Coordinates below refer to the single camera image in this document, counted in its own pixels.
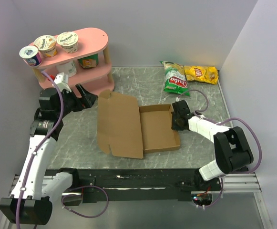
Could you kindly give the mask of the brown cardboard box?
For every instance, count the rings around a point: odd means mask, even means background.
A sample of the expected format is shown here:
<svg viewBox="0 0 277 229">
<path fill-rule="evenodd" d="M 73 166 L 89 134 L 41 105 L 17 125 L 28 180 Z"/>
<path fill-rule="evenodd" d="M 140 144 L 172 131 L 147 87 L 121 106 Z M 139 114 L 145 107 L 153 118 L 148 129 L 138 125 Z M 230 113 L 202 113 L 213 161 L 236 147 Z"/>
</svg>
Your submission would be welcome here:
<svg viewBox="0 0 277 229">
<path fill-rule="evenodd" d="M 142 159 L 181 146 L 172 129 L 171 104 L 140 106 L 135 97 L 103 91 L 98 97 L 97 143 L 106 154 Z"/>
</svg>

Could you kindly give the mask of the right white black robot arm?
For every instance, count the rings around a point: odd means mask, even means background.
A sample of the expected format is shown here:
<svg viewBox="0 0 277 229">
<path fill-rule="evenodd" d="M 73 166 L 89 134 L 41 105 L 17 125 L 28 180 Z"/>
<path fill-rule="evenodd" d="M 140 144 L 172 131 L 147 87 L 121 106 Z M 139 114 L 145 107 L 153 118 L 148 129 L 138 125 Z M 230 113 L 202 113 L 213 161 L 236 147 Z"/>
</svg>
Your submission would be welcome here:
<svg viewBox="0 0 277 229">
<path fill-rule="evenodd" d="M 194 185 L 197 189 L 205 190 L 211 180 L 235 172 L 254 161 L 242 128 L 218 125 L 197 117 L 184 100 L 172 103 L 172 107 L 172 130 L 189 130 L 214 144 L 214 160 L 195 170 Z"/>
</svg>

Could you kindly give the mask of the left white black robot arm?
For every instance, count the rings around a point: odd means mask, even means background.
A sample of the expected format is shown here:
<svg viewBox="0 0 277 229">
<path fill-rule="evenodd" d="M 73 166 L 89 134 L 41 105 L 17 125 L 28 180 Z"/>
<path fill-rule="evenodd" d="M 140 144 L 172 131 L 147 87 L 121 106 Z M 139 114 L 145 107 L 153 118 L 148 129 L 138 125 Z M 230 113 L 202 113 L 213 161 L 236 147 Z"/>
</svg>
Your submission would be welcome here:
<svg viewBox="0 0 277 229">
<path fill-rule="evenodd" d="M 0 200 L 3 215 L 16 225 L 45 225 L 53 203 L 66 190 L 76 191 L 80 186 L 79 172 L 75 168 L 61 168 L 53 179 L 43 185 L 47 164 L 56 147 L 62 119 L 71 112 L 91 108 L 98 96 L 76 85 L 80 97 L 66 87 L 43 89 L 39 108 L 31 124 L 29 150 L 19 179 L 8 198 Z"/>
</svg>

